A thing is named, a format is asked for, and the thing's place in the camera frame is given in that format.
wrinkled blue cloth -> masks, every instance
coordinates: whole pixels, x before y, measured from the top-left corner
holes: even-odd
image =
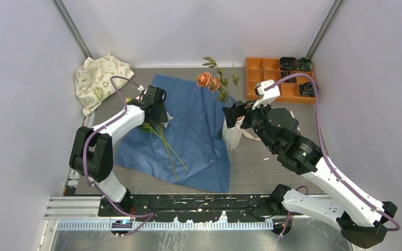
[[[169,149],[177,181],[163,142],[140,127],[120,141],[115,164],[173,184],[228,192],[230,162],[226,146],[218,137],[225,118],[218,95],[198,87],[194,81],[162,75],[156,75],[151,84],[167,92],[164,104],[173,119],[164,128],[164,135],[188,170]]]

orange flower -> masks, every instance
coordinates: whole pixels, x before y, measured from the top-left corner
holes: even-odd
[[[199,87],[209,86],[210,82],[212,81],[212,75],[208,72],[203,74],[199,74],[198,78],[196,79],[196,84]]]
[[[212,93],[214,93],[216,90],[218,90],[221,87],[221,82],[219,81],[219,77],[215,77],[214,79],[212,79],[212,83],[213,83],[213,88],[211,88],[211,86],[209,85],[209,90],[211,90]]]

wooden organizer tray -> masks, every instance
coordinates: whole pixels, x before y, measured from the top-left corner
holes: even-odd
[[[261,81],[273,79],[278,81],[287,75],[294,73],[305,73],[311,76],[314,80],[314,72],[300,72],[300,71],[281,71],[278,59],[267,58],[246,58],[245,60],[245,76],[246,76],[246,92],[247,100],[257,100],[258,96],[255,94],[255,85]],[[306,77],[296,77],[289,81],[295,83],[281,83],[279,85],[281,96],[279,96],[276,102],[291,102],[291,103],[303,103],[314,104],[315,98],[302,97],[299,93],[298,85],[309,82]]]

gray wall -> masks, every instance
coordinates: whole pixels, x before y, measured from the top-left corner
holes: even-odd
[[[36,250],[82,122],[84,58],[52,1],[0,1],[0,250]]]
[[[304,56],[333,0],[64,0],[94,58],[200,66],[205,56]]]
[[[333,161],[402,225],[402,3],[346,1],[313,61]],[[402,230],[373,250],[402,250]]]

vase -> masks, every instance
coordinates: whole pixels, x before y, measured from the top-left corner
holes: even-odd
[[[227,150],[233,150],[237,148],[240,143],[242,130],[240,126],[242,125],[244,117],[237,120],[235,126],[232,128],[227,128],[226,120],[224,119],[224,124],[222,125],[222,140],[226,144]]]

